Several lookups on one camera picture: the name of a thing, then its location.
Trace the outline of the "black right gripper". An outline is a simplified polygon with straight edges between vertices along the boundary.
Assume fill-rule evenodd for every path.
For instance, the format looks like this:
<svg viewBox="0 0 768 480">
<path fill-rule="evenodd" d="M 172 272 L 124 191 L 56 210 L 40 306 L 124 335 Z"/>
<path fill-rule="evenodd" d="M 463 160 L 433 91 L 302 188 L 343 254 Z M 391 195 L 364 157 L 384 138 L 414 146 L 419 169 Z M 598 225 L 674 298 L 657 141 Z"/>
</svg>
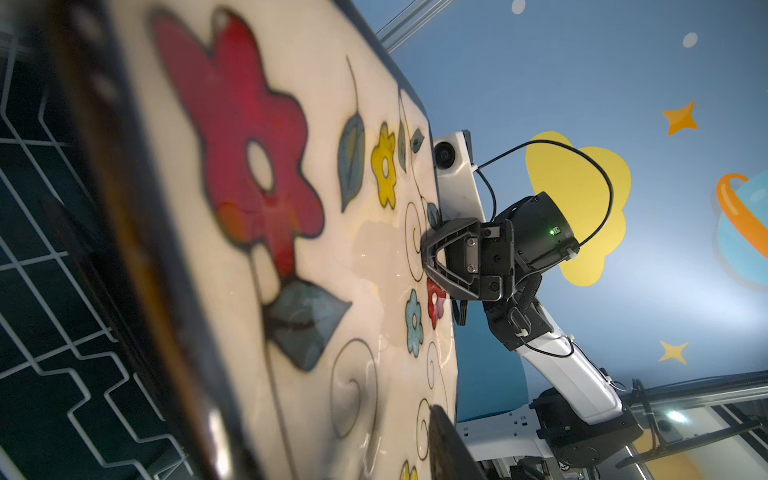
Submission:
<svg viewBox="0 0 768 480">
<path fill-rule="evenodd" d="M 446 267 L 465 267 L 469 280 Z M 515 291 L 514 227 L 502 219 L 481 223 L 476 218 L 444 222 L 421 239 L 425 274 L 457 300 L 498 302 Z"/>
</svg>

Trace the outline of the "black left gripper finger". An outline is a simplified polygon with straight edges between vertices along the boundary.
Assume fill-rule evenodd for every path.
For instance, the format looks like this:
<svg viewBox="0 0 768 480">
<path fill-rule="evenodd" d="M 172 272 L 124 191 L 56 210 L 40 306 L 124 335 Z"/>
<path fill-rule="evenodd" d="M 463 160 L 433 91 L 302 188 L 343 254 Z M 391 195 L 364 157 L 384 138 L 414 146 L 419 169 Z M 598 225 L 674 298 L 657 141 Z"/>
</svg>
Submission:
<svg viewBox="0 0 768 480">
<path fill-rule="evenodd" d="M 485 480 L 444 409 L 430 407 L 428 427 L 431 477 L 435 480 Z"/>
</svg>

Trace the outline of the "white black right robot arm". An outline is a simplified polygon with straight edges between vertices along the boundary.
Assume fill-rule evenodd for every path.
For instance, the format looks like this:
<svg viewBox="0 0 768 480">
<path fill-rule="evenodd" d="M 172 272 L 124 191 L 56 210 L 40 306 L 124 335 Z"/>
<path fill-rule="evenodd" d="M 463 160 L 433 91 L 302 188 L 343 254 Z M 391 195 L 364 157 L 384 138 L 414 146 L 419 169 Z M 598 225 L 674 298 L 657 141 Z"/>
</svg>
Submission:
<svg viewBox="0 0 768 480">
<path fill-rule="evenodd" d="M 542 457 L 592 469 L 642 434 L 603 369 L 557 325 L 536 295 L 542 276 L 581 247 L 565 216 L 542 192 L 514 203 L 489 222 L 473 217 L 439 223 L 423 236 L 428 278 L 451 299 L 457 325 L 481 303 L 488 328 L 508 351 L 531 363 L 552 385 L 529 406 Z"/>
</svg>

